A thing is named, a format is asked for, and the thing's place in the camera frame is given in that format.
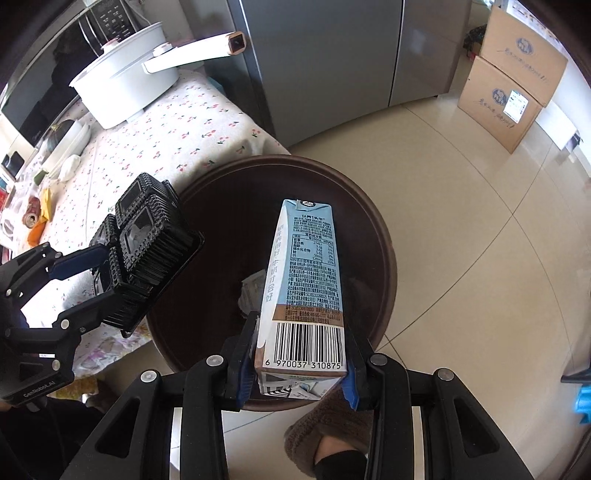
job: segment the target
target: refrigerator door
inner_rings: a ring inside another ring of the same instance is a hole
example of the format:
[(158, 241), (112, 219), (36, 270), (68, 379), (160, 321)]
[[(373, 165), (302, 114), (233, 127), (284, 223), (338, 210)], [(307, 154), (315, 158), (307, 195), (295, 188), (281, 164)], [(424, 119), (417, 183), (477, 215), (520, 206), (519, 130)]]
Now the refrigerator door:
[(285, 146), (386, 108), (402, 0), (229, 0), (251, 79)]
[(470, 6), (471, 0), (404, 0), (390, 105), (449, 91)]

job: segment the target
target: microwave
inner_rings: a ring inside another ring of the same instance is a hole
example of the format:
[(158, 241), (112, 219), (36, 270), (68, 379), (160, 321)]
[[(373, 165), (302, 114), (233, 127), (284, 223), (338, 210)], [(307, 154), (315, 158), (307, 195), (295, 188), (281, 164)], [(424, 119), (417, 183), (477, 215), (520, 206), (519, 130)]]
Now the microwave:
[(79, 98), (70, 87), (72, 79), (100, 56), (109, 40), (121, 41), (140, 30), (140, 17), (126, 0), (91, 5), (77, 0), (34, 42), (10, 78), (1, 108), (32, 147)]

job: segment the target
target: barcode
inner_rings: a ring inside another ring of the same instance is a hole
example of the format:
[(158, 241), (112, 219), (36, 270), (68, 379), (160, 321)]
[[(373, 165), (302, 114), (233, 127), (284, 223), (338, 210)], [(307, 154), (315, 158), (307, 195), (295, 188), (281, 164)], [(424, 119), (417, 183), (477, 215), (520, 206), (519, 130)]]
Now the barcode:
[(340, 327), (317, 323), (277, 323), (275, 362), (343, 364)]

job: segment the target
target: pot handle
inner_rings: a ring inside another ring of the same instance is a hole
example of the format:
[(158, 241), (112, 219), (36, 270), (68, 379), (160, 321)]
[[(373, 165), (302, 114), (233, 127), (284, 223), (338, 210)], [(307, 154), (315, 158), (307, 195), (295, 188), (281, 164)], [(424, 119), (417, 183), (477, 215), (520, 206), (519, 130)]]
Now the pot handle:
[(146, 73), (156, 73), (194, 61), (238, 55), (245, 48), (246, 37), (242, 32), (224, 33), (197, 40), (161, 54), (159, 54), (161, 50), (158, 51), (157, 47), (154, 50), (154, 58), (143, 62), (142, 66)]

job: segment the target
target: screw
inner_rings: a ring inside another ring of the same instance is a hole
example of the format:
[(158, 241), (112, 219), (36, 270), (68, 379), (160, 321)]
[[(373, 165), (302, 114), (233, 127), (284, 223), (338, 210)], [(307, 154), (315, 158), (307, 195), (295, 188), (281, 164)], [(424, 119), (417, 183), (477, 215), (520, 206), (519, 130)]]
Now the screw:
[(369, 361), (372, 362), (374, 365), (381, 367), (382, 365), (388, 363), (388, 358), (381, 353), (375, 353), (371, 357), (369, 357)]
[(453, 380), (453, 377), (455, 377), (453, 372), (451, 370), (449, 370), (448, 368), (440, 368), (437, 371), (437, 376), (439, 378), (441, 378), (444, 382), (449, 382), (449, 381)]
[(212, 355), (208, 356), (205, 361), (210, 367), (217, 367), (223, 363), (223, 357), (221, 355)]
[(150, 383), (156, 380), (156, 378), (158, 378), (158, 374), (154, 370), (146, 370), (142, 373), (140, 380), (144, 383)]

